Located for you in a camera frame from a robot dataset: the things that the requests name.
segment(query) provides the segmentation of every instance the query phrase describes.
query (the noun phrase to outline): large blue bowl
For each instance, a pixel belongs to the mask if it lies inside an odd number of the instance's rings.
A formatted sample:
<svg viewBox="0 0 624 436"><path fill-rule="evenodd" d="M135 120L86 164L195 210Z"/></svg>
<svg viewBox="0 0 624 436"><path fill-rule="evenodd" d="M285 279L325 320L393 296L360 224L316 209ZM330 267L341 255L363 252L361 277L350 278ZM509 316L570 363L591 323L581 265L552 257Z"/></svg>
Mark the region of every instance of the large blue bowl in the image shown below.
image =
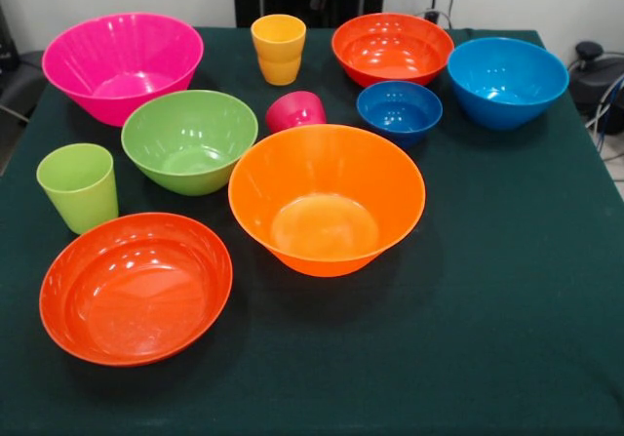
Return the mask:
<svg viewBox="0 0 624 436"><path fill-rule="evenodd" d="M442 103L433 92L395 80L364 88L357 108L372 131L402 148L422 140L442 117Z"/></svg>
<svg viewBox="0 0 624 436"><path fill-rule="evenodd" d="M448 74L466 114L495 130L522 126L567 89L566 67L543 48L509 38L468 41L448 58Z"/></svg>

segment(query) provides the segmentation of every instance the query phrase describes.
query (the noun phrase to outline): plastic bowl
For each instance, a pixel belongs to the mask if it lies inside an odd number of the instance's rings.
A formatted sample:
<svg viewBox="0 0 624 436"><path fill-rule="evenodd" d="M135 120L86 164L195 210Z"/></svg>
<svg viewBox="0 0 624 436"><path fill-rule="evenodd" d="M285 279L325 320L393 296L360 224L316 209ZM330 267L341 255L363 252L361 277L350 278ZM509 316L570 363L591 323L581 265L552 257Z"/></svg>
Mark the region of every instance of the plastic bowl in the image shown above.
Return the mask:
<svg viewBox="0 0 624 436"><path fill-rule="evenodd" d="M186 90L204 54L197 31L163 15L88 20L48 46L43 71L89 114L121 127L145 102Z"/></svg>
<svg viewBox="0 0 624 436"><path fill-rule="evenodd" d="M442 103L412 82L380 82L364 88L358 112L371 129L402 148L421 141L442 117Z"/></svg>
<svg viewBox="0 0 624 436"><path fill-rule="evenodd" d="M121 217L88 231L52 263L39 310L52 340L92 363L169 357L216 320L232 264L202 223L172 214Z"/></svg>
<svg viewBox="0 0 624 436"><path fill-rule="evenodd" d="M243 229L285 265L334 277L364 267L411 232L425 185L387 139L316 124L252 147L232 173L229 201Z"/></svg>
<svg viewBox="0 0 624 436"><path fill-rule="evenodd" d="M137 109L121 132L124 151L150 179L182 195L221 189L254 144L257 120L225 93L188 90Z"/></svg>
<svg viewBox="0 0 624 436"><path fill-rule="evenodd" d="M477 124L512 130L544 112L567 89L566 67L543 48L509 38L468 41L448 60L459 104Z"/></svg>
<svg viewBox="0 0 624 436"><path fill-rule="evenodd" d="M363 87L384 80L426 85L447 65L452 39L439 26L411 15L370 14L339 27L333 53Z"/></svg>

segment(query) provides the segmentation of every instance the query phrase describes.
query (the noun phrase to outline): dark green tablecloth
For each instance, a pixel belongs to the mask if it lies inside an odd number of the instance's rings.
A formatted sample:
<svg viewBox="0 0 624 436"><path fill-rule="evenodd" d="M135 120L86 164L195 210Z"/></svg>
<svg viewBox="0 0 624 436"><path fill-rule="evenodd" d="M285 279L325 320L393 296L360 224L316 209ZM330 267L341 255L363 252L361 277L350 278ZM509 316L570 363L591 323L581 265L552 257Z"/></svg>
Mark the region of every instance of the dark green tablecloth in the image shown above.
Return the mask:
<svg viewBox="0 0 624 436"><path fill-rule="evenodd" d="M361 125L360 89L333 58L331 31L309 31L286 88L262 80L248 30L200 31L192 87L248 103L261 138L268 105L297 89L319 94L330 122ZM453 38L469 34L496 32ZM624 205L569 96L500 134L466 120L445 73L431 89L444 118L410 152L428 190L422 220L363 271L320 280L250 239L225 190L187 198L156 186L125 157L118 129L49 87L0 181L0 433L624 432ZM44 332L40 284L73 235L35 168L76 141L113 152L123 214L197 218L230 250L225 310L176 357L109 369Z"/></svg>

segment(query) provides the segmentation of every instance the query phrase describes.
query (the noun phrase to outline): pink bowl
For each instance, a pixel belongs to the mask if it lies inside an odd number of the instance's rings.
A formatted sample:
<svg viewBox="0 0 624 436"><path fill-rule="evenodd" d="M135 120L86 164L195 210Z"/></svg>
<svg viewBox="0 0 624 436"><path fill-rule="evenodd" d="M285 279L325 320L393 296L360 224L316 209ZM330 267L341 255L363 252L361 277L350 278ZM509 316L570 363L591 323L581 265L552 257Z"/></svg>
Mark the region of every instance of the pink bowl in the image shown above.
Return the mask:
<svg viewBox="0 0 624 436"><path fill-rule="evenodd" d="M115 14L64 31L48 46L43 71L96 119L122 127L145 102L186 90L203 54L201 36L183 21Z"/></svg>
<svg viewBox="0 0 624 436"><path fill-rule="evenodd" d="M271 104L264 119L273 134L291 127L328 122L321 99L310 92L283 95Z"/></svg>

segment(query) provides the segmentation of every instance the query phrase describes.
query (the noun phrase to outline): red bowl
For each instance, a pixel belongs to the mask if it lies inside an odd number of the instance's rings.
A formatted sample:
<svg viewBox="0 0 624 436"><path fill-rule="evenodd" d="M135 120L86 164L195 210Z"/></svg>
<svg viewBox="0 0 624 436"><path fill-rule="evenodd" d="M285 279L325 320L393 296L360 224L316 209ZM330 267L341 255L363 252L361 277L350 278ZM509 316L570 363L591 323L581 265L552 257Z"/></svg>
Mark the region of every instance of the red bowl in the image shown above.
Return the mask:
<svg viewBox="0 0 624 436"><path fill-rule="evenodd" d="M454 45L431 21L404 14L370 14L341 25L331 48L356 83L385 80L426 85L447 65Z"/></svg>
<svg viewBox="0 0 624 436"><path fill-rule="evenodd" d="M232 264L204 224L145 213L108 221L55 259L39 297L44 327L66 352L136 366L190 345L216 320Z"/></svg>

